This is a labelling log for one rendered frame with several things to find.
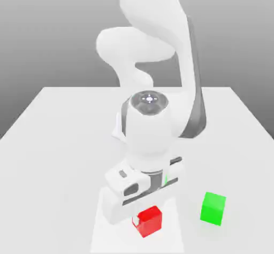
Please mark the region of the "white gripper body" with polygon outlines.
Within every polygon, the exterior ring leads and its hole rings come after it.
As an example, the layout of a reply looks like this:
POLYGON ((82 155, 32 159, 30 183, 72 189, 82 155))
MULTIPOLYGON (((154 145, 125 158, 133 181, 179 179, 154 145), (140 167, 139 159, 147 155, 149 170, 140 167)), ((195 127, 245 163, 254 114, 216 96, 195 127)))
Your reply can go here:
POLYGON ((102 191, 103 215, 115 225, 154 205, 162 206, 176 194, 183 168, 182 160, 171 160, 166 172, 145 172, 123 160, 105 174, 108 186, 102 191))

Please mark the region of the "small red cube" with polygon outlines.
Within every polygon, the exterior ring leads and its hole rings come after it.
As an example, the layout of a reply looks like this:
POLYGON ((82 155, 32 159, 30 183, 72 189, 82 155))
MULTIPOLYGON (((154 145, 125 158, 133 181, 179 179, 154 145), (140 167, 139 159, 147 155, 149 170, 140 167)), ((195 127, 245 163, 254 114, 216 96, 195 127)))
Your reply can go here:
POLYGON ((157 206, 152 206, 138 214, 140 224, 133 225, 145 238, 162 228, 162 212, 157 206))

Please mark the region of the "small green cube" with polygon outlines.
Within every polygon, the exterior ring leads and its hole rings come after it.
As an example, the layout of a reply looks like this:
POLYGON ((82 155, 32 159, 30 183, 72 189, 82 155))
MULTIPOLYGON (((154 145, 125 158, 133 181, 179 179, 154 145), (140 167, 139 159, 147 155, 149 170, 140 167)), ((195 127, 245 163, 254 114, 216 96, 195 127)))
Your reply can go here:
POLYGON ((221 226, 226 197, 206 192, 202 202, 200 219, 207 223, 221 226))

